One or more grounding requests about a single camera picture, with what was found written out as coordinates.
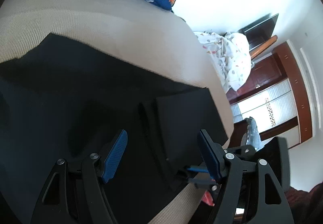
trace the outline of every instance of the beige mattress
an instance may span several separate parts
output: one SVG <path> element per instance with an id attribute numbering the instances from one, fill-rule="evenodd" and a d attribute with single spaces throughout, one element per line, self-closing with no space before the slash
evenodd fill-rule
<path id="1" fill-rule="evenodd" d="M 0 62 L 23 56 L 50 32 L 174 81 L 208 87 L 231 136 L 232 112 L 216 71 L 192 30 L 172 12 L 143 0 L 5 0 Z M 202 194 L 188 185 L 151 223 L 187 223 Z"/>

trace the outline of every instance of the flat screen tv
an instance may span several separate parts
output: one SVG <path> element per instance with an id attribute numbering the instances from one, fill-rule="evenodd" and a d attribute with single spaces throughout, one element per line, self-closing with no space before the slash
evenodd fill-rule
<path id="1" fill-rule="evenodd" d="M 242 29 L 242 33 L 247 36 L 250 50 L 271 38 L 278 19 L 278 15 L 279 14 L 276 14 L 250 28 Z"/>

